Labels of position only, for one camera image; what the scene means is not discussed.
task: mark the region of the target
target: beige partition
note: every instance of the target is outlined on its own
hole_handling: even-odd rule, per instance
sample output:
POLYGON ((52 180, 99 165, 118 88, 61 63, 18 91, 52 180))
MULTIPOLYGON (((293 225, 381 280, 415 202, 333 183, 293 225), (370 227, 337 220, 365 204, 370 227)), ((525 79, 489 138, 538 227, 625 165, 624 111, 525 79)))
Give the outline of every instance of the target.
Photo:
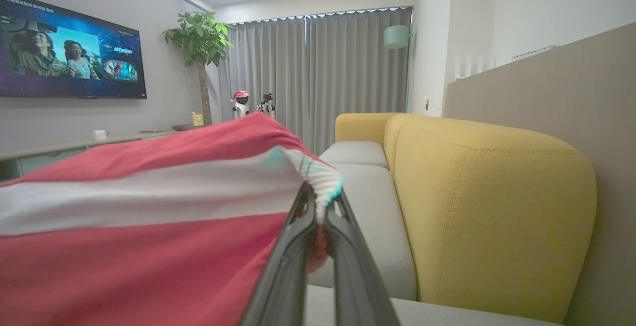
POLYGON ((595 231, 567 325, 636 325, 636 23, 449 84, 445 117, 549 134, 591 158, 595 231))

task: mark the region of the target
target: curtain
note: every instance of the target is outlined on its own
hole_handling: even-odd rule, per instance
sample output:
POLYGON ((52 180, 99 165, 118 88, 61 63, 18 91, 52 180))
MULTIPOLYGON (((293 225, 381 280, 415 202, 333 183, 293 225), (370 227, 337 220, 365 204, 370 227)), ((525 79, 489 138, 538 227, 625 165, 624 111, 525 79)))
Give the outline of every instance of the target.
POLYGON ((253 109, 273 92, 278 122, 319 156, 341 113, 405 111, 407 48, 384 49, 384 29, 410 22, 411 8, 400 8, 234 25, 221 98, 247 90, 253 109))

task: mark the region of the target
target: lampshade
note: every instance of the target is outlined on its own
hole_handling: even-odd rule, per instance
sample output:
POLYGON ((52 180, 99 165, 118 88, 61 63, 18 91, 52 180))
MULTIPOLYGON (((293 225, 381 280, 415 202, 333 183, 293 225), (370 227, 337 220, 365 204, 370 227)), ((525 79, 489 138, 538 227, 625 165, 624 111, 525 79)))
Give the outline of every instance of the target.
POLYGON ((384 30, 384 47, 400 49, 407 47, 409 28, 406 25, 393 25, 384 30))

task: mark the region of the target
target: television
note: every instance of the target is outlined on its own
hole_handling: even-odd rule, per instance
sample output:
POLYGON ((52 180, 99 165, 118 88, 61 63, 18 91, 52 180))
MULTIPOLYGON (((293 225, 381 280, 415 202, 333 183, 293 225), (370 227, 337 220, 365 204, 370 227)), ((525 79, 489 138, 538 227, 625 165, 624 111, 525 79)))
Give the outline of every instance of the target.
POLYGON ((0 0, 0 96, 146 99, 139 31, 39 0, 0 0))

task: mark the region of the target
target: white robot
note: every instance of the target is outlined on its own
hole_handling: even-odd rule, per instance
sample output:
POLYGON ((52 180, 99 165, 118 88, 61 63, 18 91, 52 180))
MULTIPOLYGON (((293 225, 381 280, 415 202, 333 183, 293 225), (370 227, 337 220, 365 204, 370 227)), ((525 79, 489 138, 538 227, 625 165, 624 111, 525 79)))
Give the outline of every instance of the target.
POLYGON ((274 100, 271 92, 263 95, 263 100, 256 106, 256 111, 262 111, 265 115, 270 115, 276 120, 276 106, 270 104, 271 100, 274 100))
POLYGON ((245 117, 249 113, 249 93, 245 90, 236 91, 232 96, 232 101, 236 100, 236 104, 232 107, 232 118, 237 119, 245 117))

